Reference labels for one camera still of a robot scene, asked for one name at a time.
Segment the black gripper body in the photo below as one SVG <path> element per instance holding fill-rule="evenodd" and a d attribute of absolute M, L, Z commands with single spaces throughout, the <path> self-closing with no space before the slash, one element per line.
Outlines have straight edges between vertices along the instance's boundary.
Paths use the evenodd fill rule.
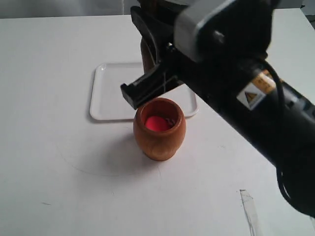
<path fill-rule="evenodd" d="M 157 92 L 167 93 L 183 84 L 195 89 L 197 85 L 195 63 L 169 42 L 160 44 L 157 51 Z"/>

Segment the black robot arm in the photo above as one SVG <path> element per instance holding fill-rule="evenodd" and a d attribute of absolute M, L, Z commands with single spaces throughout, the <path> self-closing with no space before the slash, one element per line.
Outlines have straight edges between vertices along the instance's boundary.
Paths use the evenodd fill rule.
<path fill-rule="evenodd" d="M 137 109 L 185 84 L 276 168 L 279 190 L 315 215 L 315 107 L 266 61 L 276 0 L 142 0 L 131 19 L 145 73 L 121 91 Z"/>

